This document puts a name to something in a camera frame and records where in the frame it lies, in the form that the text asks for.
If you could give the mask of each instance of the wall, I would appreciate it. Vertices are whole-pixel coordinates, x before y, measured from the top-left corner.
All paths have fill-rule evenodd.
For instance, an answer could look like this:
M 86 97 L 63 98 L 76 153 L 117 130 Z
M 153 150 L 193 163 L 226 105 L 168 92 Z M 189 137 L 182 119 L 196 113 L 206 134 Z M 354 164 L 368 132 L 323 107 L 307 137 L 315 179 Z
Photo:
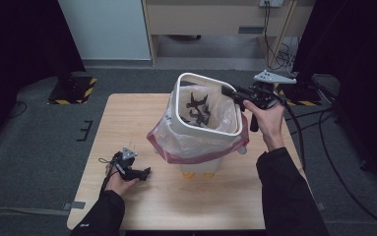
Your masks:
M 141 0 L 59 0 L 84 62 L 151 61 Z

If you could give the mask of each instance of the plastic bag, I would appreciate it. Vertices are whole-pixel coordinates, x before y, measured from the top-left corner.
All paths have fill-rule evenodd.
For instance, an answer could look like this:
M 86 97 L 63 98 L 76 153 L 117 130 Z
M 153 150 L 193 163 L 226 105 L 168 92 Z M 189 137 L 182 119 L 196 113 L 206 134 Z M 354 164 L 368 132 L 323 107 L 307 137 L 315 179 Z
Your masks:
M 176 125 L 175 117 L 172 117 L 172 97 L 165 113 L 157 125 L 148 133 L 147 139 L 154 146 L 160 156 L 168 163 L 175 164 L 197 164 L 213 160 L 232 151 L 245 147 L 249 142 L 247 130 L 247 119 L 241 114 L 243 129 L 239 136 L 232 140 L 203 137 L 198 135 L 178 134 L 174 130 Z M 187 104 L 195 100 L 203 100 L 207 97 L 206 104 L 209 106 L 210 119 L 204 129 L 214 129 L 225 133 L 235 133 L 237 130 L 237 117 L 233 100 L 224 96 L 215 88 L 203 86 L 181 87 L 179 91 L 179 111 L 178 114 L 183 120 L 191 125 L 196 125 L 198 110 L 205 111 L 203 107 L 197 111 L 193 107 L 188 108 Z

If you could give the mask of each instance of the black sleeve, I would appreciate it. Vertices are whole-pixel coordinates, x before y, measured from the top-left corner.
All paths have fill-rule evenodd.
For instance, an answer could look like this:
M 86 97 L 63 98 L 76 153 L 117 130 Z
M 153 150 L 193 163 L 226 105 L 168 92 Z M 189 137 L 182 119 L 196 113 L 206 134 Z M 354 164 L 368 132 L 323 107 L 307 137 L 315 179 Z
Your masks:
M 329 235 L 307 182 L 285 147 L 263 153 L 256 167 L 268 236 Z
M 104 191 L 84 219 L 71 232 L 77 235 L 119 235 L 124 201 L 115 192 Z

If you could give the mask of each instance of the gray carpet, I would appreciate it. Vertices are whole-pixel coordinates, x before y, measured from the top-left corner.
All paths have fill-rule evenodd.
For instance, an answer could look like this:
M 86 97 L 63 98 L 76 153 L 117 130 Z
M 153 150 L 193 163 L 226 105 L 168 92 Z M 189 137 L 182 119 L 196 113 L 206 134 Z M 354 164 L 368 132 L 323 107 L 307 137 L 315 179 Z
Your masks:
M 89 73 L 97 78 L 94 91 L 85 104 L 46 104 L 55 78 L 22 89 L 21 102 L 13 108 L 0 131 L 0 207 L 54 209 L 62 213 L 78 189 L 94 136 L 112 93 L 171 92 L 176 79 L 186 71 L 101 70 Z M 189 71 L 221 81 L 250 86 L 256 72 Z M 328 108 L 293 106 L 295 115 Z M 318 122 L 319 114 L 299 118 L 301 128 Z M 81 129 L 93 126 L 85 142 Z M 287 121 L 293 132 L 295 127 Z M 360 159 L 346 133 L 330 118 L 323 123 L 325 142 L 338 172 L 354 195 L 377 215 L 377 173 L 359 169 Z M 331 235 L 377 235 L 377 221 L 365 213 L 346 192 L 323 150 L 318 126 L 302 131 L 306 175 Z M 296 134 L 292 135 L 299 149 Z M 67 215 L 0 213 L 0 235 L 68 235 Z

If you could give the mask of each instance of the hand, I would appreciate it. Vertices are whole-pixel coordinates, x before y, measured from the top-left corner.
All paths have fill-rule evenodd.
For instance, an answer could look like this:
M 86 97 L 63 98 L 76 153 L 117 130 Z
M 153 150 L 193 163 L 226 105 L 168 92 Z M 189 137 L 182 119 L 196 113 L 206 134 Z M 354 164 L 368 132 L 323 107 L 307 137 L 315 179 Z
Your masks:
M 110 165 L 107 164 L 105 166 L 105 175 L 108 174 L 109 168 L 110 168 Z M 124 181 L 121 178 L 120 173 L 118 173 L 117 171 L 118 169 L 115 166 L 113 166 L 113 169 L 111 170 L 111 174 L 112 173 L 114 174 L 111 175 L 111 177 L 109 178 L 104 191 L 112 190 L 119 196 L 123 196 L 129 189 L 131 189 L 134 185 L 136 185 L 140 180 L 136 178 L 131 181 Z
M 281 132 L 284 112 L 283 106 L 277 102 L 277 104 L 270 109 L 262 110 L 248 100 L 243 100 L 243 105 L 256 116 L 268 151 L 284 147 L 283 134 Z

